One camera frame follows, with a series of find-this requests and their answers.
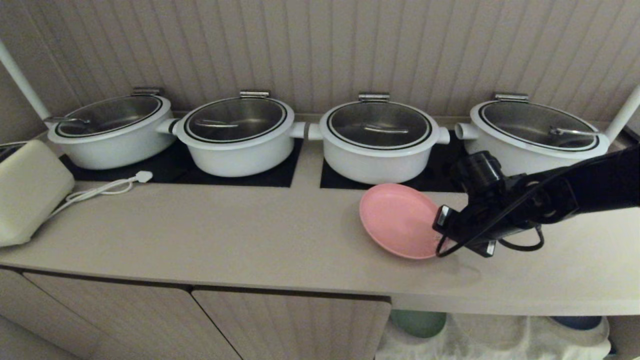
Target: cooking pot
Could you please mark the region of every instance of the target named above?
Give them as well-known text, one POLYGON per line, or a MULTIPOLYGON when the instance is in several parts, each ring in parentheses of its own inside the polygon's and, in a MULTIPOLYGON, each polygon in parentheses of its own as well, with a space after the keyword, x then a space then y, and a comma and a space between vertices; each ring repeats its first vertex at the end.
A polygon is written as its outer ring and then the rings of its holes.
POLYGON ((344 177, 402 183, 424 170, 434 144, 449 143, 446 128, 423 111, 390 102, 388 94, 358 100, 329 110, 308 132, 310 140, 323 139, 326 162, 344 177))
POLYGON ((158 130, 177 135, 202 171, 237 177, 269 170, 290 155, 293 138, 303 138, 305 130, 305 123, 294 126, 293 119, 291 107, 269 92, 242 91, 177 122, 166 120, 158 130))
POLYGON ((47 137, 74 164, 103 170, 137 163, 165 150, 175 137, 156 127, 172 118, 171 102, 157 95, 114 97, 79 108, 55 123, 47 137))
POLYGON ((456 124, 469 154, 489 151, 507 176, 565 167, 603 155, 609 139, 586 121, 525 95, 496 96, 471 109, 471 124, 456 124))

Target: white rod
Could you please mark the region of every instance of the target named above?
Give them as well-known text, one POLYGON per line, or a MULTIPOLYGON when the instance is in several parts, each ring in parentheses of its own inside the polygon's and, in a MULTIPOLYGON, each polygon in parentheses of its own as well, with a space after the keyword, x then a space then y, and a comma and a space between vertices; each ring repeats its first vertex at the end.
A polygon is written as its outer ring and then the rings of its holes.
POLYGON ((638 106, 640 106, 640 85, 636 86, 616 117, 611 121, 611 125, 604 131, 604 135, 607 135, 611 143, 627 125, 629 119, 634 116, 638 106))
POLYGON ((27 78, 24 77, 20 67, 18 67, 18 64, 15 63, 13 57, 9 53, 9 50, 4 46, 2 39, 0 39, 0 62, 2 62, 6 70, 9 72, 9 75, 11 75, 15 84, 18 85, 24 97, 27 98, 33 109, 38 113, 38 116, 40 116, 42 120, 50 117, 51 113, 49 113, 49 110, 47 110, 47 107, 44 105, 42 100, 40 100, 38 94, 33 90, 27 78))

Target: black induction cooktop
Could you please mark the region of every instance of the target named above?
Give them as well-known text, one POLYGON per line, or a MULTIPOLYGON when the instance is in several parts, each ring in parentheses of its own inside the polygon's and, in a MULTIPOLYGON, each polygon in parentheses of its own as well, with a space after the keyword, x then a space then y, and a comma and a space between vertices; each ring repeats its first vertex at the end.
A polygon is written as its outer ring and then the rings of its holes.
MULTIPOLYGON (((451 181, 449 171, 453 163, 458 158, 466 156, 467 152, 463 142, 456 137, 453 131, 449 131, 449 136, 451 142, 448 145, 436 144, 431 148, 429 161, 424 171, 413 179, 405 181, 402 185, 420 192, 464 192, 462 187, 451 181)), ((366 190, 372 186, 347 179, 332 169, 326 161, 323 163, 321 188, 366 190)))
POLYGON ((87 170, 77 167, 67 155, 60 157, 62 163, 71 171, 78 181, 114 181, 135 176, 140 170, 154 173, 151 183, 169 184, 209 184, 238 186, 274 186, 288 188, 291 186, 293 174, 302 139, 295 139, 291 155, 278 166, 265 172, 243 177, 221 177, 200 170, 189 154, 189 149, 182 142, 176 141, 163 152, 125 167, 108 170, 87 170))

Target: beige counter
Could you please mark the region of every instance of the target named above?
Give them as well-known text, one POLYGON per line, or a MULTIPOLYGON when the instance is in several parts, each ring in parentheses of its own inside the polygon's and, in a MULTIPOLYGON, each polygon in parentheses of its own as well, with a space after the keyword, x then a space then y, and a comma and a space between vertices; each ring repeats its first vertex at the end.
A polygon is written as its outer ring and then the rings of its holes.
MULTIPOLYGON (((71 206, 0 265, 119 279, 390 295, 394 308, 511 315, 640 314, 640 209, 543 229, 533 253, 467 249, 414 261, 376 245, 364 191, 320 189, 305 142, 291 188, 141 184, 71 206)), ((78 188, 95 183, 79 183, 78 188)), ((461 209, 467 196, 426 193, 461 209)), ((534 231, 509 238, 534 243, 534 231)))

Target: white power cord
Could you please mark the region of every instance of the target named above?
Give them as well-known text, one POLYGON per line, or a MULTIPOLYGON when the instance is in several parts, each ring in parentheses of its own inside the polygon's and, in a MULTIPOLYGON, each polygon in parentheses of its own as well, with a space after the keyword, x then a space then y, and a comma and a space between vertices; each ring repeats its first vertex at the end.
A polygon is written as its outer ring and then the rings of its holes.
POLYGON ((47 220, 56 216, 56 214, 58 214, 60 211, 63 211, 64 209, 68 208, 69 206, 77 203, 77 202, 81 202, 84 201, 86 199, 91 199, 94 196, 97 195, 118 195, 121 193, 125 193, 128 192, 129 190, 131 190, 133 188, 133 183, 135 182, 139 182, 139 183, 146 183, 147 181, 151 180, 151 178, 153 177, 153 173, 151 171, 139 171, 135 176, 130 177, 128 179, 120 179, 120 180, 116 180, 113 181, 111 183, 108 183, 106 185, 103 185, 99 188, 94 188, 94 189, 90 189, 90 190, 85 190, 85 191, 81 191, 81 192, 75 192, 72 193, 70 195, 68 195, 65 198, 65 203, 62 204, 58 209, 55 209, 51 215, 49 215, 49 217, 47 217, 47 220), (108 191, 110 189, 116 188, 118 186, 122 186, 124 184, 127 184, 127 187, 122 189, 122 190, 117 190, 117 191, 108 191))

